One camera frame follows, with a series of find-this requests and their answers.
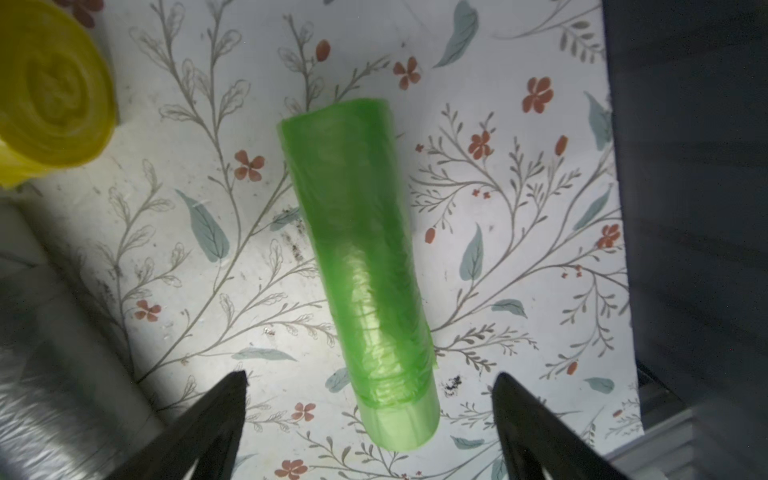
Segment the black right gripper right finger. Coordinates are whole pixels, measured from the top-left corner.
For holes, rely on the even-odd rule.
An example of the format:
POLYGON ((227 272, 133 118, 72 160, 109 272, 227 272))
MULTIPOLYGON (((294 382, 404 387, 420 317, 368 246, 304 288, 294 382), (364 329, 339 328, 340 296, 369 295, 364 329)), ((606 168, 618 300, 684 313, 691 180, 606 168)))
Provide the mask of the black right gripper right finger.
POLYGON ((511 479, 627 478, 507 373, 495 380, 492 407, 511 479))

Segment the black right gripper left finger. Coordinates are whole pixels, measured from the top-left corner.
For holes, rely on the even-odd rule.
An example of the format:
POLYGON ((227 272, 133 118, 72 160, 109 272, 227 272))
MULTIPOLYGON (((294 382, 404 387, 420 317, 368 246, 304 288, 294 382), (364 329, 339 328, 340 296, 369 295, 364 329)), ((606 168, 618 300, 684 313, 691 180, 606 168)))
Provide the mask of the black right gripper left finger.
POLYGON ((245 423, 247 375, 234 371, 110 479, 230 479, 245 423))

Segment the dark grey trash bag roll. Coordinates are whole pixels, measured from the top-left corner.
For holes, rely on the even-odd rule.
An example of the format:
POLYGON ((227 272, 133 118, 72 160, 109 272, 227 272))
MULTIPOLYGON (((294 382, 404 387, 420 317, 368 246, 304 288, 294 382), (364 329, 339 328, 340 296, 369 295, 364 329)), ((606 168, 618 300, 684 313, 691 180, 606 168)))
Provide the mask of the dark grey trash bag roll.
POLYGON ((163 428, 20 210, 2 203, 2 478, 102 479, 163 428))

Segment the pale green roll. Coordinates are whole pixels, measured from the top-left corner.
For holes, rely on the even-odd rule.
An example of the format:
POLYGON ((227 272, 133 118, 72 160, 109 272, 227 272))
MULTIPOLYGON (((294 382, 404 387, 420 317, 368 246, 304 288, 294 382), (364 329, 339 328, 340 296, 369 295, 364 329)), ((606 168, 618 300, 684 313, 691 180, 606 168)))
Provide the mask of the pale green roll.
POLYGON ((389 105, 345 101, 278 133, 363 426, 383 449, 416 450, 439 400, 389 105))

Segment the yellow trash bag roll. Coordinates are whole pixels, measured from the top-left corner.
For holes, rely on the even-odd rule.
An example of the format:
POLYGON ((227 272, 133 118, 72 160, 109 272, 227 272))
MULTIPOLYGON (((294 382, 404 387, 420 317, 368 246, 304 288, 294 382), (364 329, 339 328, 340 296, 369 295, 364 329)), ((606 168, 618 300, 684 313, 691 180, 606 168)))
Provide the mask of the yellow trash bag roll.
POLYGON ((114 83, 86 30, 47 1, 2 2, 2 188, 96 159, 116 124, 114 83))

